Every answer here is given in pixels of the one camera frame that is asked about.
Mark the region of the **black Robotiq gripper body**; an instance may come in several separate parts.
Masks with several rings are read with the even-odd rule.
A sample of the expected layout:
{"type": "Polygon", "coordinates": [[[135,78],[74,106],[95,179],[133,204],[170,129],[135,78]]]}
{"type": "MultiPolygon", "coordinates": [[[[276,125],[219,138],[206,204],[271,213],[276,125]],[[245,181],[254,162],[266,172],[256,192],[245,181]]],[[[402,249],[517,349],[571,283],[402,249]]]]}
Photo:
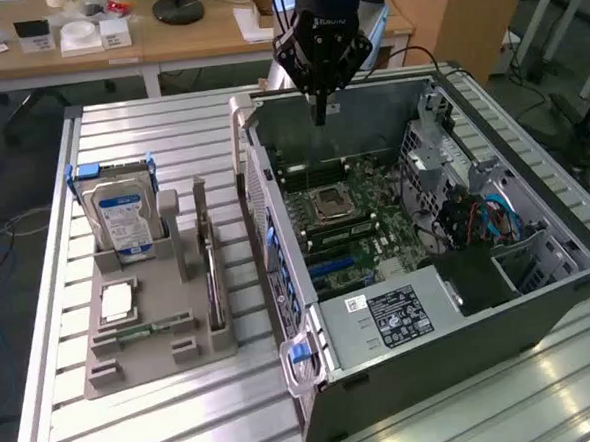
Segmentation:
{"type": "Polygon", "coordinates": [[[361,31],[357,14],[360,0],[296,0],[293,33],[312,65],[319,94],[317,43],[318,36],[333,34],[354,36],[361,31]]]}

